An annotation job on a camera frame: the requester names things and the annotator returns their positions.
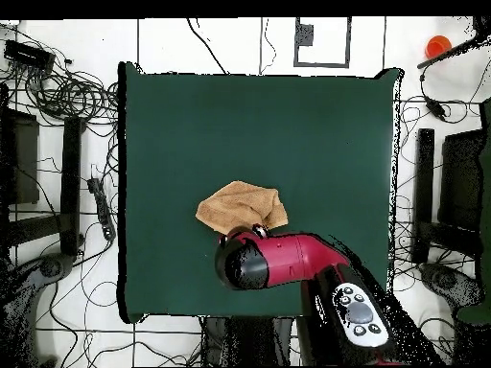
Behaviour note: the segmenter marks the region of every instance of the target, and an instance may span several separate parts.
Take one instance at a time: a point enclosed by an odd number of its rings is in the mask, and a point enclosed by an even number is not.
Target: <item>wire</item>
[[[272,64],[274,63],[274,60],[276,59],[276,49],[272,46],[272,44],[269,42],[268,40],[268,37],[266,36],[266,33],[268,32],[268,24],[269,24],[269,17],[268,17],[268,20],[266,21],[266,28],[265,28],[265,33],[264,33],[264,36],[265,36],[265,40],[266,42],[268,43],[268,45],[272,48],[273,52],[274,52],[274,56],[272,58],[272,61],[269,65],[266,65],[264,67],[264,69],[261,71],[261,75],[264,74],[264,72],[270,67],[272,66]]]
[[[195,29],[193,28],[193,26],[191,25],[191,21],[189,20],[189,18],[186,18],[186,21],[188,22],[188,26],[189,28],[191,29],[191,31],[193,32],[193,34],[195,36],[198,37],[198,39],[204,44],[204,46],[206,47],[206,49],[208,50],[208,52],[210,53],[210,55],[213,57],[213,59],[215,60],[215,62],[217,62],[217,64],[220,66],[220,69],[222,69],[222,72],[226,75],[228,75],[229,73],[226,72],[222,65],[219,63],[219,60],[217,59],[217,57],[215,57],[215,54],[213,54],[213,51],[211,50],[210,46],[206,43],[206,41],[195,31]]]
[[[55,294],[53,295],[53,298],[51,299],[51,303],[50,303],[50,309],[49,309],[49,312],[51,314],[51,317],[53,318],[53,320],[55,320],[55,322],[57,322],[60,326],[62,326],[64,329],[66,329],[67,331],[69,331],[71,334],[73,334],[75,336],[75,343],[73,343],[73,346],[70,348],[70,351],[66,354],[65,358],[63,359],[63,362],[61,363],[61,366],[59,368],[63,368],[63,366],[65,365],[65,362],[66,360],[68,359],[68,357],[72,354],[72,352],[74,351],[75,349],[75,346],[77,346],[77,343],[79,342],[79,335],[77,334],[77,332],[75,332],[73,329],[69,328],[68,326],[66,326],[65,324],[61,323],[57,317],[55,316],[55,314],[53,313],[53,303],[55,302],[55,299],[57,298],[57,294],[58,294],[58,281],[55,282]]]
[[[444,123],[448,123],[448,124],[457,124],[457,123],[460,123],[460,122],[462,122],[462,121],[463,121],[463,120],[464,120],[464,119],[467,117],[467,114],[468,114],[469,110],[470,110],[472,113],[474,113],[476,116],[479,116],[479,114],[478,114],[478,113],[476,113],[476,112],[475,112],[475,111],[474,111],[474,110],[471,108],[471,103],[472,103],[473,99],[476,97],[476,95],[478,94],[478,91],[479,91],[479,89],[480,89],[480,87],[481,87],[481,85],[482,85],[482,82],[483,82],[483,80],[484,80],[484,76],[485,76],[485,74],[486,74],[486,71],[487,71],[487,69],[488,69],[488,67],[489,67],[490,63],[491,63],[491,58],[490,58],[490,59],[489,59],[489,61],[487,62],[486,66],[485,66],[485,68],[484,68],[484,71],[482,72],[482,76],[480,77],[480,81],[479,81],[478,87],[476,88],[476,91],[475,91],[475,92],[474,92],[474,94],[472,95],[472,97],[471,97],[470,101],[469,101],[469,102],[467,102],[467,103],[466,103],[466,102],[464,102],[464,101],[459,101],[459,100],[453,100],[453,101],[442,102],[442,101],[437,101],[437,100],[435,100],[435,99],[430,98],[430,97],[429,97],[429,96],[428,96],[428,95],[425,93],[425,89],[423,88],[423,81],[424,81],[424,80],[425,80],[425,78],[426,78],[425,74],[426,74],[427,69],[428,69],[430,66],[433,66],[433,64],[428,65],[428,66],[427,66],[427,67],[426,67],[426,68],[423,70],[423,73],[422,73],[422,74],[421,74],[421,76],[420,76],[420,88],[421,88],[421,93],[422,93],[423,97],[424,97],[424,98],[425,98],[425,100],[426,100],[428,103],[430,103],[430,104],[431,104],[431,103],[433,103],[433,104],[439,104],[439,105],[441,105],[441,106],[445,105],[445,106],[446,106],[446,107],[449,109],[449,112],[448,112],[447,114],[444,114],[443,116],[439,116],[439,117],[438,117],[438,118],[439,118],[439,119],[440,119],[442,122],[444,122]],[[446,119],[446,117],[450,117],[450,115],[452,114],[452,109],[450,108],[450,106],[449,106],[448,104],[462,104],[462,105],[465,107],[465,114],[464,114],[464,116],[463,116],[461,119],[459,119],[459,120],[457,120],[457,121],[453,121],[453,122],[451,122],[451,121],[447,120],[447,119]]]
[[[425,319],[423,322],[420,323],[419,330],[422,331],[423,327],[427,323],[430,323],[430,322],[440,322],[440,323],[443,323],[443,324],[449,326],[452,330],[455,330],[455,327],[451,322],[449,322],[448,320],[443,319],[441,317],[429,317],[428,319]],[[447,357],[453,356],[453,349],[452,349],[451,343],[453,343],[454,341],[452,339],[448,339],[448,338],[444,337],[443,335],[439,336],[437,339],[439,346],[436,345],[436,343],[434,343],[434,340],[429,339],[429,341],[433,344],[433,346],[436,349],[440,350]]]

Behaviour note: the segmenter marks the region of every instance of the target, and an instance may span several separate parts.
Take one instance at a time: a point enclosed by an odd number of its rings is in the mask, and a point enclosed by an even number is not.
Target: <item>black stand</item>
[[[83,243],[79,233],[80,157],[84,124],[64,120],[61,210],[59,215],[9,221],[9,196],[15,171],[14,118],[9,114],[8,88],[0,87],[0,364],[41,366],[35,351],[35,310],[42,290],[67,276]],[[61,253],[47,255],[12,269],[10,247],[59,233]]]

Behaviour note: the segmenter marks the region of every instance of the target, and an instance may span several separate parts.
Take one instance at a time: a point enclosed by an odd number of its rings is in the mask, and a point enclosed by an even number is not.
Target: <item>brown towel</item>
[[[252,227],[258,223],[272,229],[288,224],[276,189],[241,181],[229,183],[200,203],[196,217],[222,234],[241,225]]]

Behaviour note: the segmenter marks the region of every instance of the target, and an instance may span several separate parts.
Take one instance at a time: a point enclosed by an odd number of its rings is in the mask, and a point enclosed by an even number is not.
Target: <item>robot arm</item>
[[[308,365],[442,363],[393,294],[343,248],[315,234],[240,227],[220,239],[215,268],[233,289],[301,281],[304,316],[297,324]]]

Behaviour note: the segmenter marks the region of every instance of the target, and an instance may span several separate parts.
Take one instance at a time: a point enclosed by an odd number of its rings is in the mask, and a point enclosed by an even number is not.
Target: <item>black border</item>
[[[295,18],[295,46],[293,50],[293,67],[295,68],[342,68],[349,69],[349,62],[351,58],[351,19],[352,17],[347,17],[347,29],[346,29],[346,48],[344,54],[344,63],[318,63],[318,62],[299,62],[298,61],[298,44],[297,33],[300,31],[300,18]]]

